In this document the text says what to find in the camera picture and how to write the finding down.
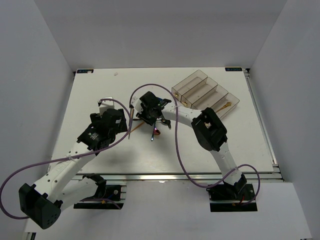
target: purple cable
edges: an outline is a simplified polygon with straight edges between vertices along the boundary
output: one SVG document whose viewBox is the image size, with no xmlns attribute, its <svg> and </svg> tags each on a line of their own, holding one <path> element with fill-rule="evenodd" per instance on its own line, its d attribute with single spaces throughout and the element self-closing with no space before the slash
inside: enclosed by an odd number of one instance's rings
<svg viewBox="0 0 320 240">
<path fill-rule="evenodd" d="M 108 199 L 108 198 L 82 199 L 80 202 L 96 202 L 96 201 L 99 201 L 99 202 L 102 202 L 102 201 L 110 202 L 113 205 L 115 205 L 117 209 L 121 209 L 121 207 L 115 201 L 112 201 L 111 199 Z"/>
<path fill-rule="evenodd" d="M 131 129 L 131 124 L 132 124 L 132 120 L 130 119 L 130 113 L 128 111 L 128 109 L 121 103 L 119 102 L 118 100 L 115 100 L 115 99 L 110 99 L 110 98 L 102 98 L 101 101 L 112 101 L 112 102 L 115 102 L 119 105 L 121 105 L 121 107 L 123 107 L 123 109 L 126 111 L 126 113 L 128 114 L 129 116 L 129 129 L 128 131 L 124 134 L 123 137 L 121 137 L 119 139 L 119 141 L 116 141 L 114 144 L 111 144 L 110 146 L 107 146 L 103 149 L 100 149 L 100 150 L 96 150 L 96 151 L 92 151 L 92 152 L 88 152 L 88 153 L 83 153 L 83 154 L 78 154 L 78 155 L 74 155 L 74 156 L 71 156 L 71 158 L 73 159 L 76 159 L 76 158 L 81 158 L 81 157 L 85 157 L 85 156 L 89 156 L 89 155 L 92 155 L 92 154 L 98 154 L 102 151 L 105 151 L 107 149 L 110 149 L 112 147 L 114 147 L 115 145 L 117 145 L 118 143 L 120 143 L 123 139 L 126 138 L 126 136 L 130 133 L 130 129 Z M 5 185 L 7 184 L 7 182 L 16 174 L 20 173 L 21 171 L 23 170 L 26 170 L 26 169 L 29 169 L 29 168 L 33 168 L 33 167 L 37 167 L 37 166 L 41 166 L 41 165 L 45 165 L 45 164 L 51 164 L 51 163 L 57 163 L 57 162 L 65 162 L 65 161 L 69 161 L 70 158 L 69 157 L 62 157 L 62 158 L 59 158 L 59 159 L 55 159 L 55 160 L 49 160 L 49 161 L 43 161 L 43 162 L 38 162 L 38 163 L 34 163 L 34 164 L 30 164 L 28 166 L 24 166 L 18 170 L 16 170 L 15 172 L 11 173 L 10 176 L 8 176 L 4 182 L 2 183 L 1 187 L 0 187 L 0 209 L 2 210 L 2 212 L 7 215 L 9 218 L 12 218 L 12 219 L 16 219 L 16 220 L 22 220 L 22 219 L 28 219 L 29 217 L 27 216 L 14 216 L 12 214 L 10 214 L 9 212 L 7 212 L 7 210 L 5 209 L 4 205 L 3 205 L 3 202 L 2 202 L 2 193 L 3 193 L 3 190 L 5 188 Z"/>
<path fill-rule="evenodd" d="M 254 201 L 254 200 L 256 199 L 259 191 L 260 191 L 260 182 L 261 182 L 261 181 L 260 181 L 259 173 L 258 173 L 258 171 L 256 170 L 256 168 L 255 168 L 254 166 L 249 165 L 249 164 L 242 164 L 242 165 L 238 166 L 237 168 L 232 169 L 232 170 L 229 171 L 225 176 L 223 176 L 223 178 L 221 178 L 219 181 L 217 181 L 216 183 L 211 184 L 211 185 L 201 185 L 201 184 L 197 183 L 195 180 L 193 180 L 193 179 L 190 177 L 189 173 L 186 171 L 186 168 L 185 168 L 185 166 L 184 166 L 183 163 L 182 163 L 182 160 L 181 160 L 181 157 L 180 157 L 180 153 L 179 153 L 179 147 L 178 147 L 178 120 L 179 120 L 179 113 L 178 113 L 178 103 L 177 103 L 177 100 L 176 100 L 176 98 L 174 97 L 174 95 L 173 95 L 167 88 L 165 88 L 164 86 L 161 86 L 161 85 L 155 84 L 155 83 L 148 83 L 148 84 L 144 84 L 144 85 L 138 87 L 136 90 L 133 91 L 133 93 L 131 94 L 130 100 L 129 100 L 129 104 L 131 104 L 132 98 L 133 98 L 134 94 L 136 93 L 136 91 L 138 91 L 139 89 L 141 89 L 141 88 L 143 88 L 143 87 L 146 87 L 146 86 L 157 86 L 157 87 L 160 87 L 160 88 L 166 90 L 166 91 L 171 95 L 171 97 L 172 97 L 173 100 L 174 100 L 174 104 L 175 104 L 175 106 L 176 106 L 176 107 L 175 107 L 175 128 L 174 128 L 175 150 L 176 150 L 176 155 L 177 155 L 177 158 L 178 158 L 178 160 L 179 160 L 180 166 L 181 166 L 184 174 L 186 175 L 186 177 L 187 177 L 194 185 L 196 185 L 196 186 L 198 186 L 198 187 L 200 187 L 200 188 L 210 189 L 210 188 L 213 188 L 213 187 L 217 186 L 218 184 L 222 183 L 222 182 L 223 182 L 230 174 L 232 174 L 236 169 L 239 169 L 239 168 L 242 168 L 242 167 L 250 167 L 250 168 L 252 168 L 252 169 L 255 171 L 255 173 L 256 173 L 256 175 L 257 175 L 257 178 L 258 178 L 258 188 L 257 188 L 257 190 L 256 190 L 256 193 L 255 193 L 254 197 L 253 197 L 250 201 L 245 202 L 245 203 L 243 203 L 242 205 L 247 205 L 247 204 L 251 203 L 252 201 Z"/>
</svg>

